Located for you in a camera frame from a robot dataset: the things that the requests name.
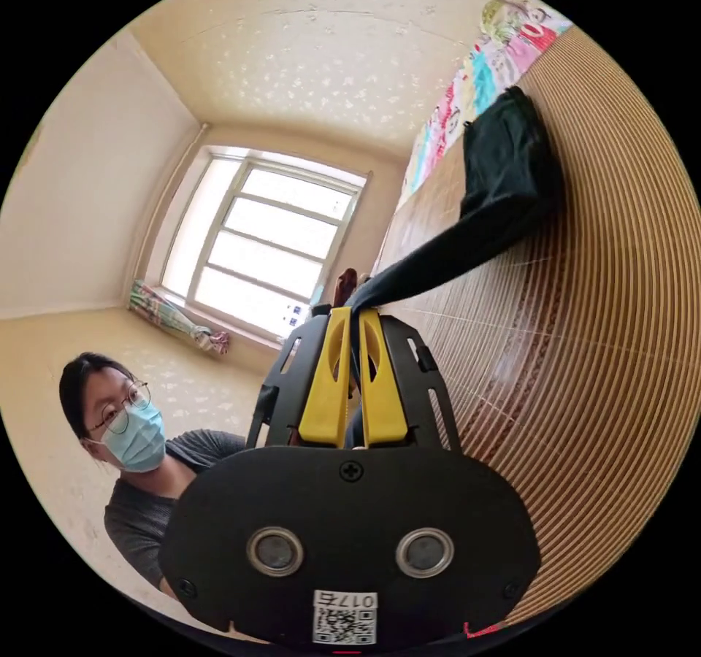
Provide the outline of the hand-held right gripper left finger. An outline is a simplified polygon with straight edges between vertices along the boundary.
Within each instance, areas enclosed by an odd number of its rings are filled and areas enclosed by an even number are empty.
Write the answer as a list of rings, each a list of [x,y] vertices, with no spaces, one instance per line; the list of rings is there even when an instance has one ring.
[[[331,310],[299,424],[305,444],[342,447],[351,378],[351,308]]]

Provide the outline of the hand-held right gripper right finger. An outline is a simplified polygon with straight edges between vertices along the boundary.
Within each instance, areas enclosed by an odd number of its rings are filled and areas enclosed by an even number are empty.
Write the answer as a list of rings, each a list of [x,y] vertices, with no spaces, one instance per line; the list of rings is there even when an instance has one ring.
[[[365,445],[403,443],[407,421],[380,315],[374,309],[359,314],[359,377]]]

